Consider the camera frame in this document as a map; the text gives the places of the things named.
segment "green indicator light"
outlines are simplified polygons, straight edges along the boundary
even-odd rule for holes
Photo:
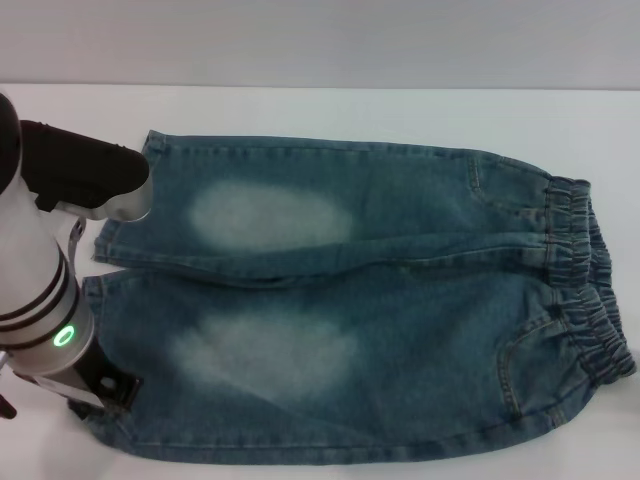
[[[67,325],[62,330],[58,332],[56,338],[53,339],[53,344],[56,347],[64,347],[67,343],[71,341],[73,335],[76,333],[76,329],[71,325]]]

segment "waistband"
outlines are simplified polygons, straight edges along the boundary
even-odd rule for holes
[[[547,189],[548,282],[583,365],[596,384],[636,371],[611,288],[611,259],[591,207],[590,184],[554,177]]]

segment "light blue jeans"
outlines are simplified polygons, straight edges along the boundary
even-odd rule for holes
[[[107,445],[231,464],[524,442],[635,365],[589,184],[485,152],[151,132],[154,207],[84,291],[141,376]]]

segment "jeans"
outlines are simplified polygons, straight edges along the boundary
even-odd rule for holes
[[[98,338],[144,379],[103,443],[226,464],[417,461],[571,420],[635,371],[589,184],[486,152],[151,132]]]

